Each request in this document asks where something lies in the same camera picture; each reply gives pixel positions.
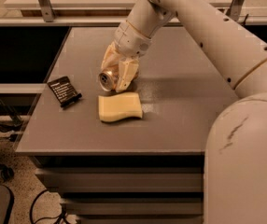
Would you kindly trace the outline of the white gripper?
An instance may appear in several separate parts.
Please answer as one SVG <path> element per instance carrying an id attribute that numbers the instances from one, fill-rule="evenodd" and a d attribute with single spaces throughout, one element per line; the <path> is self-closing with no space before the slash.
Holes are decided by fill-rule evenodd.
<path id="1" fill-rule="evenodd" d="M 130 23 L 123 21 L 119 24 L 114 33 L 113 42 L 107 47 L 101 70 L 119 64 L 119 78 L 116 92 L 123 92 L 128 89 L 133 81 L 138 68 L 139 61 L 133 58 L 121 59 L 124 57 L 144 56 L 151 45 L 151 39 L 142 35 Z"/>

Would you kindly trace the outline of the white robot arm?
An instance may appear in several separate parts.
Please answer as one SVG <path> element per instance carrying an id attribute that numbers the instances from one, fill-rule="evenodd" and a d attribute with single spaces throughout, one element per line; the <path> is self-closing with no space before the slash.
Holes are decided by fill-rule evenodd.
<path id="1" fill-rule="evenodd" d="M 126 91 L 139 58 L 180 21 L 237 96 L 214 121 L 204 152 L 204 224 L 267 224 L 267 43 L 204 0 L 137 0 L 108 46 L 105 91 Z"/>

